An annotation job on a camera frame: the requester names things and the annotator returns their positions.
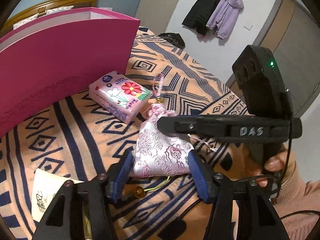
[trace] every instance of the pink tissue package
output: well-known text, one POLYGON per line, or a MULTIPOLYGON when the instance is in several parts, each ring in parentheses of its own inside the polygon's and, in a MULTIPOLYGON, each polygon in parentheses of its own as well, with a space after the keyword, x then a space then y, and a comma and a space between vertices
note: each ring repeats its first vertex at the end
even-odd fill
POLYGON ((129 124, 152 93, 117 71, 112 71, 89 85, 89 96, 115 117, 129 124))

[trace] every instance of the light switch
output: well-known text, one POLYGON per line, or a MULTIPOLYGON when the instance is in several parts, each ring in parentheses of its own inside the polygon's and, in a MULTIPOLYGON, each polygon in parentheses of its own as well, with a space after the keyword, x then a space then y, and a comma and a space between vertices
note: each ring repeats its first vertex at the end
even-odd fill
POLYGON ((250 22, 247 22, 247 23, 244 25, 244 27, 245 27, 247 30, 251 30, 252 26, 253 26, 253 25, 252 25, 250 22))

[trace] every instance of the wooden headboard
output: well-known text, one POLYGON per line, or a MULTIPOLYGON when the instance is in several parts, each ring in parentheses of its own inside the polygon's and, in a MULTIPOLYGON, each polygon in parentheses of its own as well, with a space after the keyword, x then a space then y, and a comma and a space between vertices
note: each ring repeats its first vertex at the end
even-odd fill
POLYGON ((74 6, 74 9, 76 8, 83 8, 83 7, 96 7, 98 0, 49 0, 45 1, 39 4, 36 4, 32 7, 29 7, 25 10, 23 10, 20 13, 17 13, 16 15, 12 16, 7 22, 4 24, 4 27, 2 29, 5 30, 11 26, 13 26, 15 23, 28 18, 32 15, 35 15, 38 12, 42 12, 43 10, 48 9, 54 9, 61 6, 74 6))

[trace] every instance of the geometric pattern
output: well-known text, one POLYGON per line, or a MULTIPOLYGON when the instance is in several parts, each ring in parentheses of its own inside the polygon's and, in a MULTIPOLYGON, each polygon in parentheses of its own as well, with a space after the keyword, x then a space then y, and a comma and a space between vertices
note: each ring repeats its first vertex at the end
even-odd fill
MULTIPOLYGON (((151 89, 158 73, 164 75, 163 102, 177 114, 248 114, 245 104, 184 50, 142 28, 133 43, 126 76, 151 89)), ((36 230, 30 193, 37 168, 66 178, 90 180, 108 170, 125 150, 134 151, 144 121, 141 112, 131 123, 121 122, 85 90, 29 117, 0 138, 0 213, 15 237, 31 240, 36 230)), ((203 139, 218 150, 213 153, 204 143, 192 141, 202 160, 226 176, 240 179, 243 171, 239 165, 243 162, 234 158, 239 160, 242 147, 203 139)), ((120 240, 160 239, 163 228, 198 199, 190 174, 165 181, 166 177, 128 179, 128 192, 136 186, 156 189, 142 199, 124 194, 110 206, 120 240)), ((211 206, 198 208, 186 214, 185 229, 177 228, 183 234, 181 239, 190 235, 203 238, 208 217, 197 214, 209 214, 211 206)), ((237 217, 235 203, 233 210, 237 217)))

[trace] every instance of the white flower print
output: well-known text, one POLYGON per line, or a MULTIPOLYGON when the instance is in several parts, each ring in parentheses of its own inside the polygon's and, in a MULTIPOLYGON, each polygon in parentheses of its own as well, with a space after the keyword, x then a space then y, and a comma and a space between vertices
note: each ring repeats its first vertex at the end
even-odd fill
POLYGON ((119 95, 121 92, 121 89, 118 88, 113 88, 113 89, 108 89, 107 90, 107 94, 109 94, 111 97, 116 97, 117 95, 119 95))

